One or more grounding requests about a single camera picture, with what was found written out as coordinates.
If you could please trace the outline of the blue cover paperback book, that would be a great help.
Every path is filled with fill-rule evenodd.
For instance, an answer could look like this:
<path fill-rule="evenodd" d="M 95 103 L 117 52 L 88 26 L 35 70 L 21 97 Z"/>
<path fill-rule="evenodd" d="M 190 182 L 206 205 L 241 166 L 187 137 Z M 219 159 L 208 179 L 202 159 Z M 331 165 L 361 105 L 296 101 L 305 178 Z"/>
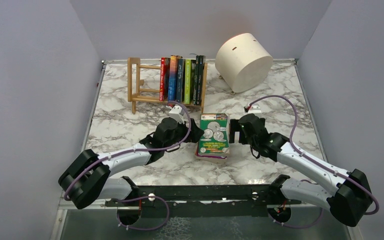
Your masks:
<path fill-rule="evenodd" d="M 176 85 L 178 77 L 178 61 L 182 60 L 183 57 L 180 55 L 171 55 L 170 56 L 170 66 L 169 66 L 169 79 L 167 85 L 167 99 L 169 101 L 174 101 L 176 99 Z"/>

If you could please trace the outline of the dark green hardcover book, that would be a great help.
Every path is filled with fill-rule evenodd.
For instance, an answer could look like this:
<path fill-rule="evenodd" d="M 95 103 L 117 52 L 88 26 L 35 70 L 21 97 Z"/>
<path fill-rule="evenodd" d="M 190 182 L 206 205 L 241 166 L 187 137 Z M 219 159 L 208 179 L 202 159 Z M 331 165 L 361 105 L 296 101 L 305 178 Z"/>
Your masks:
<path fill-rule="evenodd" d="M 203 87 L 203 73 L 205 68 L 205 61 L 206 56 L 200 55 L 199 56 L 199 62 L 198 62 L 198 73 L 197 73 L 197 95 L 196 95 L 196 102 L 198 105 L 201 105 L 202 102 L 202 87 Z"/>

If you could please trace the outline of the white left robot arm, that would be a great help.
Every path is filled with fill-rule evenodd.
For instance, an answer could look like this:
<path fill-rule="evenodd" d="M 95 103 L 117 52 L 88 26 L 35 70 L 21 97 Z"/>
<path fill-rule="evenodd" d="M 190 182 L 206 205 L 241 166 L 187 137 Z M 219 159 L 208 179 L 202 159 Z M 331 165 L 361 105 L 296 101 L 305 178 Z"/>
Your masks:
<path fill-rule="evenodd" d="M 156 162 L 165 153 L 176 151 L 182 143 L 197 143 L 204 130 L 194 119 L 189 124 L 164 118 L 154 132 L 137 144 L 108 153 L 82 151 L 58 179 L 63 198 L 79 210 L 98 199 L 125 200 L 132 194 L 133 183 L 121 178 L 110 180 L 116 173 Z"/>

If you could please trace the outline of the green cartoon paperback book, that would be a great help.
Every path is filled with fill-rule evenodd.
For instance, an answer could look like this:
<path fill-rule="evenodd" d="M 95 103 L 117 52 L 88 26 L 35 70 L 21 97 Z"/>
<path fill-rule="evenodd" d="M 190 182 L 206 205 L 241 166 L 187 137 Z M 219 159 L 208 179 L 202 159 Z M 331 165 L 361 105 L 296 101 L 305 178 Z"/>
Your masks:
<path fill-rule="evenodd" d="M 230 154 L 230 122 L 227 114 L 202 114 L 200 128 L 204 130 L 204 133 L 197 145 L 197 154 L 199 156 L 224 158 Z"/>

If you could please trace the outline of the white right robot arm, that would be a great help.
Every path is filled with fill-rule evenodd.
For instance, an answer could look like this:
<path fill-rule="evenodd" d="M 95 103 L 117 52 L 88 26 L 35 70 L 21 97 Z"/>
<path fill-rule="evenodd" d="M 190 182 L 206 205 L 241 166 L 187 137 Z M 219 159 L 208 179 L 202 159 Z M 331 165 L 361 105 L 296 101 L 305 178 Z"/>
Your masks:
<path fill-rule="evenodd" d="M 302 182 L 279 176 L 271 185 L 271 195 L 280 199 L 298 200 L 328 210 L 340 223 L 355 227 L 374 202 L 368 178 L 359 169 L 348 171 L 330 165 L 296 147 L 288 137 L 268 132 L 265 119 L 253 113 L 230 120 L 229 141 L 249 145 L 255 158 L 265 157 L 289 166 L 314 181 Z"/>

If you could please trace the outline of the purple spine paperback book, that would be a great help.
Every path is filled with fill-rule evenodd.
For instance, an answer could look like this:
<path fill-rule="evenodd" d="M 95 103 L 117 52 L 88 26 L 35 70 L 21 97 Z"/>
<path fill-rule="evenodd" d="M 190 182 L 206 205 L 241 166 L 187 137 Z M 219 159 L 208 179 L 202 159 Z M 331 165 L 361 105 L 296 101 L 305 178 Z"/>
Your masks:
<path fill-rule="evenodd" d="M 224 161 L 228 158 L 227 156 L 220 155 L 202 155 L 198 151 L 195 152 L 195 156 L 197 159 L 206 161 Z"/>

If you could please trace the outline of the red spine paperback book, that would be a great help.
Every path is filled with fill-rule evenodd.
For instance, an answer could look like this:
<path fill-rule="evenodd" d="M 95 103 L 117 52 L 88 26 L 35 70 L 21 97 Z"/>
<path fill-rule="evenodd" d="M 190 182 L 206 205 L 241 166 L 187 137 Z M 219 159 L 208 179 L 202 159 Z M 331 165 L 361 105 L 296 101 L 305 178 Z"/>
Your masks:
<path fill-rule="evenodd" d="M 164 101 L 168 98 L 168 86 L 170 75 L 170 57 L 162 57 L 160 60 L 160 81 L 159 81 L 159 100 Z"/>

